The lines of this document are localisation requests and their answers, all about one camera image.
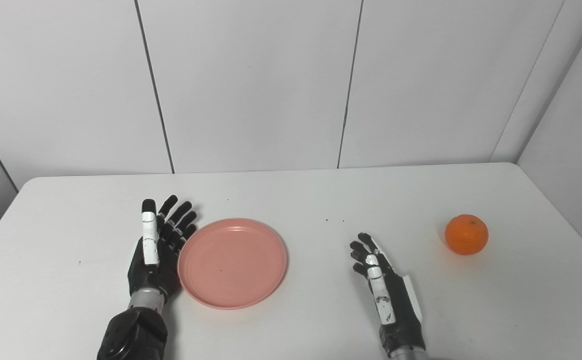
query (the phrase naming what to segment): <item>white table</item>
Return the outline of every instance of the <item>white table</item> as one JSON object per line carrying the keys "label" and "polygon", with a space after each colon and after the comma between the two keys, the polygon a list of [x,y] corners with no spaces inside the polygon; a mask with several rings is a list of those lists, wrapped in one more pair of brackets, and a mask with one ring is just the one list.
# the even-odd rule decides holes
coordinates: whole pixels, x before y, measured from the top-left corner
{"label": "white table", "polygon": [[[141,202],[170,194],[197,206],[200,226],[268,224],[289,266],[247,309],[211,309],[186,293],[170,301],[168,359],[384,359],[371,294],[348,257],[359,231],[412,276],[432,358],[582,359],[582,239],[501,163],[37,178],[0,222],[0,360],[94,359],[129,300]],[[474,256],[440,238],[462,213],[489,226]]]}

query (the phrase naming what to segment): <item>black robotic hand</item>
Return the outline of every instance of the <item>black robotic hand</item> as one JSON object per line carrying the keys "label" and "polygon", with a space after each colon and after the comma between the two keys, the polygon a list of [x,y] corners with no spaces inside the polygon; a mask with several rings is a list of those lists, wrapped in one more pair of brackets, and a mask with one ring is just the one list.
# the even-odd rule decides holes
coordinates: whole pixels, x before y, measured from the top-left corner
{"label": "black robotic hand", "polygon": [[161,316],[163,305],[180,289],[177,276],[177,258],[186,240],[197,230],[192,221],[197,214],[186,201],[167,219],[177,203],[177,196],[170,196],[155,214],[155,201],[151,198],[142,203],[144,215],[154,230],[149,245],[149,255],[154,262],[147,264],[146,232],[138,241],[128,271],[131,301],[129,308],[113,317],[108,323],[104,339],[97,353],[97,360],[161,360],[169,331]]}
{"label": "black robotic hand", "polygon": [[380,339],[391,359],[427,359],[422,337],[421,311],[408,276],[395,273],[369,234],[360,232],[350,244],[353,270],[364,276],[380,316]]}
{"label": "black robotic hand", "polygon": [[[131,296],[139,289],[153,288],[160,290],[166,302],[181,287],[177,276],[177,258],[186,240],[197,230],[195,224],[192,223],[197,218],[197,214],[190,211],[193,205],[190,201],[186,201],[173,212],[169,219],[166,219],[176,203],[177,196],[172,194],[156,216],[159,264],[144,264],[142,238],[137,241],[128,273]],[[145,210],[155,212],[155,209],[155,201],[151,198],[142,203],[142,212]]]}

